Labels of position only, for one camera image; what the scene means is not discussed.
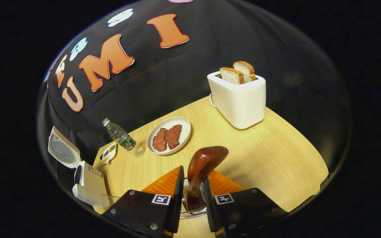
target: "toast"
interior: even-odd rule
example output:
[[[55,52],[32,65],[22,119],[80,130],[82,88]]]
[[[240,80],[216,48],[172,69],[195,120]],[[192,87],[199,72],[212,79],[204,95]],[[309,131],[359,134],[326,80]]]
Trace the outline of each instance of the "toast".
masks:
[[[243,73],[237,69],[221,67],[220,68],[221,78],[229,83],[233,84],[243,84],[245,83]]]
[[[237,61],[233,64],[233,68],[243,73],[245,83],[257,79],[254,74],[254,68],[252,67],[252,65],[250,65],[250,63],[247,63],[245,61]]]

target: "water bottle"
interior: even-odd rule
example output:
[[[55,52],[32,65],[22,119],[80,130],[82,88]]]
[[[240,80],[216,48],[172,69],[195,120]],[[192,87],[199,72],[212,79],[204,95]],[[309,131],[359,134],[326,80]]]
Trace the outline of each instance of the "water bottle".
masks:
[[[110,122],[108,118],[103,120],[103,125],[107,128],[107,131],[110,137],[117,142],[121,147],[126,149],[127,151],[132,151],[135,153],[136,157],[141,157],[145,149],[136,144],[136,141],[127,134],[123,128],[120,126]]]

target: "bottle cap lid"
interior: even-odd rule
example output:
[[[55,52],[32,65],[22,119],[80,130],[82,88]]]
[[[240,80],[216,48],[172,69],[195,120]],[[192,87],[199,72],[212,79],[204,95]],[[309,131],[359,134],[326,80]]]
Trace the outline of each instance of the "bottle cap lid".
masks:
[[[109,123],[110,123],[110,120],[108,120],[108,118],[105,118],[105,119],[103,120],[103,125],[104,125],[104,126],[107,126]]]

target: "steak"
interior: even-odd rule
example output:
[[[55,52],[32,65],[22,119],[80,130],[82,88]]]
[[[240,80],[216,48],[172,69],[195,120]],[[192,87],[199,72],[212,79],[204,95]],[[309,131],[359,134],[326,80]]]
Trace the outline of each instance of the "steak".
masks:
[[[170,128],[165,134],[165,140],[168,143],[169,149],[174,149],[179,145],[179,136],[182,132],[182,125],[175,125]]]
[[[161,128],[160,131],[152,139],[152,146],[158,151],[165,151],[167,149],[167,142],[165,141],[166,128]]]

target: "white plate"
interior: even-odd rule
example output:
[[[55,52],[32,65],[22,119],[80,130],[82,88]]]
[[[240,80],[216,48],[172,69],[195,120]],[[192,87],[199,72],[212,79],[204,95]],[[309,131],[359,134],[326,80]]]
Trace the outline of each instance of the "white plate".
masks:
[[[176,148],[174,148],[174,149],[169,149],[168,144],[167,144],[167,149],[165,151],[162,151],[162,152],[154,149],[154,147],[152,146],[152,139],[154,138],[154,136],[156,136],[156,134],[160,131],[160,129],[166,128],[168,130],[168,129],[170,129],[173,126],[178,125],[178,124],[182,125],[182,132],[180,133],[180,136],[179,136],[179,145],[176,146]],[[178,151],[179,149],[181,149],[186,144],[186,142],[189,140],[189,137],[191,136],[191,131],[192,131],[191,123],[186,118],[181,117],[181,116],[169,118],[169,119],[163,121],[162,123],[158,124],[158,126],[156,126],[151,131],[151,133],[149,134],[148,140],[147,140],[147,147],[152,153],[154,153],[156,155],[173,154],[174,152]]]

